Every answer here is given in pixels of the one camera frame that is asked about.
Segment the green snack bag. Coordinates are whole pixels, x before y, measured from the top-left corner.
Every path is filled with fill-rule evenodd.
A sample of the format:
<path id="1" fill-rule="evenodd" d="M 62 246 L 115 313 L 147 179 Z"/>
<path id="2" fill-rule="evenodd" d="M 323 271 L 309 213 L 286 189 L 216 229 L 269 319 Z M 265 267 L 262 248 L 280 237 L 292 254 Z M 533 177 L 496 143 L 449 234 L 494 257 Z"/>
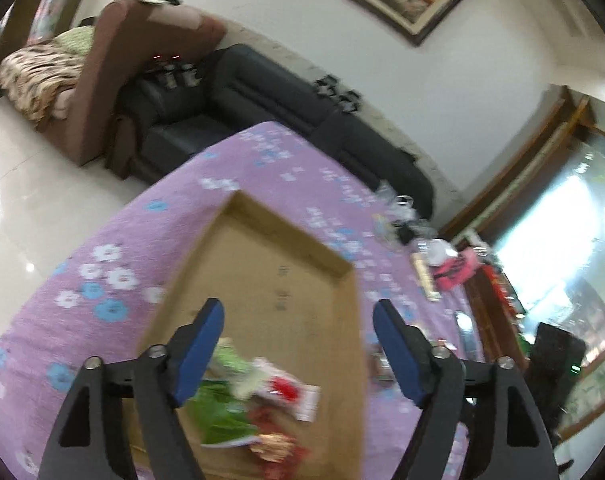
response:
<path id="1" fill-rule="evenodd" d="M 204 448 L 239 448 L 257 441 L 246 404 L 224 380 L 203 380 L 185 408 Z"/>

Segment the white red snack packet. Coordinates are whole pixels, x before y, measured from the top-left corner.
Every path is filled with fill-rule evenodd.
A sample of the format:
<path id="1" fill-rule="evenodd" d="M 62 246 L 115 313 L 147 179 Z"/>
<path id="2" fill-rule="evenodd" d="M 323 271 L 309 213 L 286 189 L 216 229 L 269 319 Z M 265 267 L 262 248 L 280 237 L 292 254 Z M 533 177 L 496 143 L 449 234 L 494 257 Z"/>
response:
<path id="1" fill-rule="evenodd" d="M 252 360 L 258 375 L 254 395 L 293 415 L 298 422 L 313 422 L 319 406 L 321 388 L 301 382 L 263 358 Z"/>

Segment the purple floral tablecloth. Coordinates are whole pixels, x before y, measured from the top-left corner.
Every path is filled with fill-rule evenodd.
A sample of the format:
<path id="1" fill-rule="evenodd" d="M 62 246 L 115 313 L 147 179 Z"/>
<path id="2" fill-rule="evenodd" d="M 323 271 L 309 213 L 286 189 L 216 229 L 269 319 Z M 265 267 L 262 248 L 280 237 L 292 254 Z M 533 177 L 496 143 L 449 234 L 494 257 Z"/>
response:
<path id="1" fill-rule="evenodd" d="M 62 262 L 0 337 L 0 460 L 37 477 L 48 435 L 83 361 L 119 361 L 157 312 L 183 258 L 225 200 L 244 191 L 349 261 L 359 278 L 364 340 L 387 298 L 431 340 L 464 353 L 455 316 L 462 288 L 428 301 L 409 257 L 381 244 L 383 204 L 338 162 L 275 124 L 261 124 L 193 158 L 139 195 Z"/>

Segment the white round container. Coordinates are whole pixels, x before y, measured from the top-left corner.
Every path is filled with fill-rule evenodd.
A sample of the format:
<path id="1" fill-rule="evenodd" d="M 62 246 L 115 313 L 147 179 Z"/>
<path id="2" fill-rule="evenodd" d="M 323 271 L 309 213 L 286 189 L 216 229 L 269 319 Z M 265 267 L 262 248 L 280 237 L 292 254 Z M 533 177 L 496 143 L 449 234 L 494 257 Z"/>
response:
<path id="1" fill-rule="evenodd" d="M 459 255 L 449 242 L 440 238 L 426 240 L 423 252 L 427 264 L 432 268 L 439 268 Z"/>

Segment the leopard print blanket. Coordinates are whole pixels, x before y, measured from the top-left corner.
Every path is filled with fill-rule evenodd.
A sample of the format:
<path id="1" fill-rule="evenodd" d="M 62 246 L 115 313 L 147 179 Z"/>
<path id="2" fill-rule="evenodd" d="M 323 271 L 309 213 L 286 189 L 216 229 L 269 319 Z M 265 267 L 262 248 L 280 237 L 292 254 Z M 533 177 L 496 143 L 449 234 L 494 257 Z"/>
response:
<path id="1" fill-rule="evenodd" d="M 30 122 L 47 122 L 60 92 L 78 84 L 83 65 L 83 56 L 55 42 L 30 44 L 0 63 L 0 89 Z"/>

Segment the clear nut snack bag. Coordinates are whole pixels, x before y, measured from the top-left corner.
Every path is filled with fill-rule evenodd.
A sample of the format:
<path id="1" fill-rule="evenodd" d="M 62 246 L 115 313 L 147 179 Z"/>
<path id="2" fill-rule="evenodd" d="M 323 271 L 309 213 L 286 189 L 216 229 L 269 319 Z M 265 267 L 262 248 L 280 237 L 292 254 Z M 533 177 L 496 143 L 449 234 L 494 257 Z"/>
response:
<path id="1" fill-rule="evenodd" d="M 238 353 L 231 338 L 221 338 L 214 348 L 209 370 L 217 378 L 227 382 L 244 382 L 252 374 L 254 367 L 252 362 Z"/>

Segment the black leather sofa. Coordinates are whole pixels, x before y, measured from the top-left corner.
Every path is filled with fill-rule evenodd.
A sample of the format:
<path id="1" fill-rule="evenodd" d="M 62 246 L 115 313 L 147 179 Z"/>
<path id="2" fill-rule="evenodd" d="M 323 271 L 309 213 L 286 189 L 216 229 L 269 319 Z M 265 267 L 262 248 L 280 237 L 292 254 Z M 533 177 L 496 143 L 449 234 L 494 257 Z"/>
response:
<path id="1" fill-rule="evenodd" d="M 432 217 L 436 191 L 413 155 L 357 117 L 359 93 L 325 75 L 308 82 L 247 44 L 196 64 L 159 63 L 118 94 L 106 166 L 154 183 L 195 155 L 261 122 L 278 122 L 375 191 L 382 183 Z"/>

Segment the cream tube package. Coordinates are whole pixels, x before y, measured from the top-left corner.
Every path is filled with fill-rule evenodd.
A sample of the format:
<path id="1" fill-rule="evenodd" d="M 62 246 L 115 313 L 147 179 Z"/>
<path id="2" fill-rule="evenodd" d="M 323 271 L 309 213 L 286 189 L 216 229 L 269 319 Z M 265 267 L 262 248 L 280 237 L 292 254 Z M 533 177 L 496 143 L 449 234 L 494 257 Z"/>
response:
<path id="1" fill-rule="evenodd" d="M 431 302 L 438 302 L 441 299 L 441 295 L 423 255 L 420 252 L 413 252 L 411 262 L 426 299 Z"/>

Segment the pink box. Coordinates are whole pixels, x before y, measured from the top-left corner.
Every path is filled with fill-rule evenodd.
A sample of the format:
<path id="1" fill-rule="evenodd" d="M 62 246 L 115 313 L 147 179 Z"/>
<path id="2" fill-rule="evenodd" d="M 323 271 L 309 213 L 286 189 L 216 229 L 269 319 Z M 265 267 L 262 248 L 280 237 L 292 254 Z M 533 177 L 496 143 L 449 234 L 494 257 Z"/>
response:
<path id="1" fill-rule="evenodd" d="M 431 275 L 439 292 L 446 292 L 464 284 L 482 266 L 481 258 L 473 247 L 466 247 L 455 258 L 432 270 Z"/>

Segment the dark red snack bag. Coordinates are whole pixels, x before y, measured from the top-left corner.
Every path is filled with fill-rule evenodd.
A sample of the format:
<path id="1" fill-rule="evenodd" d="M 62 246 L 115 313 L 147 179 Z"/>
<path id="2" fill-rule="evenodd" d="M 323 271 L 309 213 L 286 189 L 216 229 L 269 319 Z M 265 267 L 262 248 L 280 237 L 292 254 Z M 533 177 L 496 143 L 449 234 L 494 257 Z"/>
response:
<path id="1" fill-rule="evenodd" d="M 271 480 L 295 478 L 309 454 L 308 448 L 275 422 L 272 408 L 255 408 L 249 419 L 257 428 L 257 441 L 249 448 L 260 464 L 262 477 Z"/>

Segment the black smartphone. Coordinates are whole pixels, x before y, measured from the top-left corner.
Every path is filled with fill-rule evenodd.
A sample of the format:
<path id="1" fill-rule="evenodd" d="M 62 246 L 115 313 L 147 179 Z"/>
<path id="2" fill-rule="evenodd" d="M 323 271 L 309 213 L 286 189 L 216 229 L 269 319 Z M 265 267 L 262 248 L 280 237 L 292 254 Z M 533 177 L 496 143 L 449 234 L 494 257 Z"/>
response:
<path id="1" fill-rule="evenodd" d="M 464 311 L 456 311 L 455 321 L 457 328 L 459 329 L 459 339 L 461 339 L 465 352 L 468 354 L 473 353 L 476 350 L 473 320 Z"/>

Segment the cardboard tray box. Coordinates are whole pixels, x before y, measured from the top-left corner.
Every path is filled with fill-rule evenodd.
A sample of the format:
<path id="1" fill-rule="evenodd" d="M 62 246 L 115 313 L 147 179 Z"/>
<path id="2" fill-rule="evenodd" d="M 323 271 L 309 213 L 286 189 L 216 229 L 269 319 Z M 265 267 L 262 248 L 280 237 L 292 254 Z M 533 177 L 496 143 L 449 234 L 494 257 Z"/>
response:
<path id="1" fill-rule="evenodd" d="M 240 356 L 267 359 L 319 387 L 311 422 L 271 410 L 307 451 L 295 478 L 360 478 L 367 366 L 351 263 L 235 192 L 174 274 L 138 349 L 168 342 L 208 298 L 222 302 L 222 335 Z"/>

